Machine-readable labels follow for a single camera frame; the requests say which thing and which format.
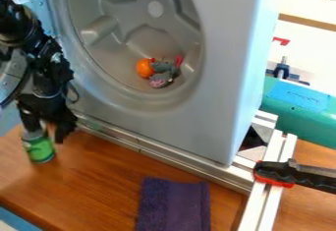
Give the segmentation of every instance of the teal object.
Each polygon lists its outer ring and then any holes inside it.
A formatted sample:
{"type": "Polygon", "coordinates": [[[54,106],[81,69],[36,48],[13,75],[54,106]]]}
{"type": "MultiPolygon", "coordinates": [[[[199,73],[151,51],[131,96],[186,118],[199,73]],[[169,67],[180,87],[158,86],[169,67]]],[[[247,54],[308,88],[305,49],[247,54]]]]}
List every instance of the teal object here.
{"type": "Polygon", "coordinates": [[[285,134],[336,149],[336,97],[266,77],[260,109],[278,115],[285,134]]]}

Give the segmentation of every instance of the small orange toy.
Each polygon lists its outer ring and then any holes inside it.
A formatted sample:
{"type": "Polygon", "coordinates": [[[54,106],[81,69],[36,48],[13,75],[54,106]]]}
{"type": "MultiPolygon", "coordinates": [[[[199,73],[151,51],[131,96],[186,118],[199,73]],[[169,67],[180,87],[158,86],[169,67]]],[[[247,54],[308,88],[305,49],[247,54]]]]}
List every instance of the small orange toy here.
{"type": "Polygon", "coordinates": [[[154,74],[153,69],[150,67],[151,59],[142,58],[137,62],[137,73],[142,78],[149,78],[154,74]]]}

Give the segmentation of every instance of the purple towel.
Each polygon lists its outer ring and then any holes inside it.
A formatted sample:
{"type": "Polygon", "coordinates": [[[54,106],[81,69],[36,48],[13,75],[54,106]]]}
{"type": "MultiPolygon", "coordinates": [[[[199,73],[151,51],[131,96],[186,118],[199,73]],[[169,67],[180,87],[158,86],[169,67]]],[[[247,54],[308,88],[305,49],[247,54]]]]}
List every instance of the purple towel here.
{"type": "Polygon", "coordinates": [[[210,231],[209,205],[205,183],[144,179],[137,231],[210,231]]]}

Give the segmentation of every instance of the black robotic arm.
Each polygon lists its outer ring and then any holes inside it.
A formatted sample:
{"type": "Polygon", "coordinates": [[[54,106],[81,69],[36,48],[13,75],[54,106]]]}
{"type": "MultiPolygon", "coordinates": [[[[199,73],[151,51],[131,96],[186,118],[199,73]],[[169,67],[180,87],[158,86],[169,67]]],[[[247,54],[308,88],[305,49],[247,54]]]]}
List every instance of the black robotic arm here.
{"type": "Polygon", "coordinates": [[[27,7],[13,0],[0,0],[0,45],[7,48],[0,53],[0,60],[9,60],[13,50],[19,49],[28,62],[20,84],[0,106],[4,108],[17,100],[26,130],[41,129],[41,119],[53,123],[55,142],[61,144],[75,130],[77,122],[66,104],[74,72],[61,46],[44,33],[41,22],[27,7]],[[32,93],[21,93],[30,77],[32,93]]]}

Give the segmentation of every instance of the washing machine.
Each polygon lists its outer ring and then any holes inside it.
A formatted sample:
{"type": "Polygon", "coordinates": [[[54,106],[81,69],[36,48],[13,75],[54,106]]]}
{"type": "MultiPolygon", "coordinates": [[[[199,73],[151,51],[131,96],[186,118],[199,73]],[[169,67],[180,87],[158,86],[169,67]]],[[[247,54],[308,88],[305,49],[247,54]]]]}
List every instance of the washing machine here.
{"type": "Polygon", "coordinates": [[[84,125],[233,162],[261,103],[274,0],[29,2],[75,71],[72,109],[84,125]],[[176,55],[184,61],[170,86],[137,75],[140,58],[176,55]]]}

